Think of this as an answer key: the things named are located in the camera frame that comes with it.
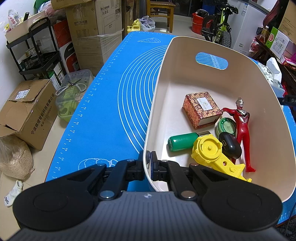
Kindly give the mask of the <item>red Ultraman figure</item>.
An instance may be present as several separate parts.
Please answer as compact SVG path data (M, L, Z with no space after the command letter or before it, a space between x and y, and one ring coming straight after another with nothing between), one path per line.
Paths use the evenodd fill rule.
M238 97L236 100L236 109L222 108L221 112L227 112L234 118L236 123L236 140L238 144L243 144L244 160L245 160L245 172L255 172L255 169L251 167L250 163L250 135L248 122L250 119L250 113L243 109L243 99Z

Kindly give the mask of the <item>tall wrapped cardboard box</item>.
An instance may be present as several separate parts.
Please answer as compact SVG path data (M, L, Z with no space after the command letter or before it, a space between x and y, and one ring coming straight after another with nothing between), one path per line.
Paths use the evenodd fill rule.
M96 76L122 41L121 1L89 1L65 10L79 66Z

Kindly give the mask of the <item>black metal shelf rack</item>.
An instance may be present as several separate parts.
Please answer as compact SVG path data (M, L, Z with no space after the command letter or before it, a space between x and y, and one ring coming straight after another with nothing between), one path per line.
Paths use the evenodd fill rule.
M50 34L50 40L54 48L53 51L45 53L37 46L35 35L48 29ZM25 57L24 60L18 61L13 48L19 44L25 43L28 49L32 49L31 54ZM27 80L28 75L34 77L50 78L49 72L53 71L56 66L60 66L62 73L66 74L65 67L63 65L58 46L55 42L53 30L50 25L50 19L48 17L41 18L29 26L28 32L12 42L7 42L6 47L9 49L13 60L16 63L19 74Z

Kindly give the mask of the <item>clear plastic container green lid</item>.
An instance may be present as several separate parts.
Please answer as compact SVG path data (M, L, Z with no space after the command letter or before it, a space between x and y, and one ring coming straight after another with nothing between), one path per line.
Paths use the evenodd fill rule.
M94 77L89 69L67 74L56 91L56 107L59 118L69 122Z

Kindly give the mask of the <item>black earbuds case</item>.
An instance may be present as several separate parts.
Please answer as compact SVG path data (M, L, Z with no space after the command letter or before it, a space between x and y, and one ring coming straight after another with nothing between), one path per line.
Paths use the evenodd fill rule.
M242 149L234 135L228 132L219 134L218 140L222 143L222 153L233 163L241 157Z

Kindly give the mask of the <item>yellow plastic toy launcher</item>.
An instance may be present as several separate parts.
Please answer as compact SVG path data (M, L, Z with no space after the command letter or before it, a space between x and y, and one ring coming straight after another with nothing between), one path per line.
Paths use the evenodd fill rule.
M222 153L223 144L212 134L198 137L192 148L191 157L199 164L208 166L216 171L251 182L242 176L245 164L235 165Z

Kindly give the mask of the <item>bag of grain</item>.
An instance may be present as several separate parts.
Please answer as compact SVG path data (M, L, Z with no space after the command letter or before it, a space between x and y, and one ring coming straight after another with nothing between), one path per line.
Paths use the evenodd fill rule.
M30 148L16 136L1 138L1 171L18 180L26 180L34 171Z

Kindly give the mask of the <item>red patterned gift box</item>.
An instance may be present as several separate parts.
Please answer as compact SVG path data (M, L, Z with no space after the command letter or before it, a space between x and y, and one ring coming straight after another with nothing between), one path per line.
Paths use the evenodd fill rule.
M215 124L222 116L219 106L207 91L186 94L183 109L196 130Z

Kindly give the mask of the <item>green cylindrical bottle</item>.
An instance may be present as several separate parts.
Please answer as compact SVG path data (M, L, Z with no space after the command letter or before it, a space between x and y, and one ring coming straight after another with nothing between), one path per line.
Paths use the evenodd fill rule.
M209 131L204 131L201 133L186 133L176 136L171 136L168 139L168 147L171 152L183 151L187 149L192 149L194 142L200 136L209 135Z

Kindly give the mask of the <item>red white appliance box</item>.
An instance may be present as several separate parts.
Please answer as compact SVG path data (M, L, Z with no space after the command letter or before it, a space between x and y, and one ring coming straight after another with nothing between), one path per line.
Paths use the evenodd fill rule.
M80 70L67 20L57 21L53 29L66 72L72 73Z

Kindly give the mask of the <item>yellow toy vehicle on floor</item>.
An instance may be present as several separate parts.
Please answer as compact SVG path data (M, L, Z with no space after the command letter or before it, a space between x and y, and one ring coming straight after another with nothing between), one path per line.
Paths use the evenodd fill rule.
M141 22L139 19L134 20L131 26L126 27L127 33L136 32L141 30Z

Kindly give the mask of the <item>white freezer cabinet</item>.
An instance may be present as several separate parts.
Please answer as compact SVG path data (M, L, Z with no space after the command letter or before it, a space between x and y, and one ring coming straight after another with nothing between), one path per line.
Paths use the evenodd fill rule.
M249 48L256 36L257 28L262 26L267 13L249 4L248 1L228 1L228 3L238 8L238 14L232 14L228 19L232 36L231 49L251 56Z

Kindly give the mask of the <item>white sock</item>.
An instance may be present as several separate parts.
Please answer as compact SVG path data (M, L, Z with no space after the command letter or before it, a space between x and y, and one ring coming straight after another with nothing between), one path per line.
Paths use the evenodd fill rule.
M4 197L5 206L6 207L12 206L14 200L22 192L22 190L23 190L23 182L20 180L16 180L16 183L13 186L12 190Z

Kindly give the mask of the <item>beige plastic storage bin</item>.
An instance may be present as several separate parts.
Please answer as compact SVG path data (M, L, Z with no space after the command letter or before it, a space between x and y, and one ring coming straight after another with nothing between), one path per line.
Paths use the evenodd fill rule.
M173 153L168 138L194 131L182 106L185 96L209 92L220 108L235 108L241 97L250 113L250 162L244 173L254 184L287 201L295 189L295 151L278 98L258 66L247 56L208 41L174 37L162 61L144 150L182 167L193 163L191 152Z

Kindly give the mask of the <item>green round tin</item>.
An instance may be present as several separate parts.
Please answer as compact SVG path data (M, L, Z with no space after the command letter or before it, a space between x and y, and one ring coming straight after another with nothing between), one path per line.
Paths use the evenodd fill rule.
M234 136L236 136L236 123L234 120L230 118L221 118L216 127L215 127L215 134L216 137L219 137L219 135L222 132L228 132Z

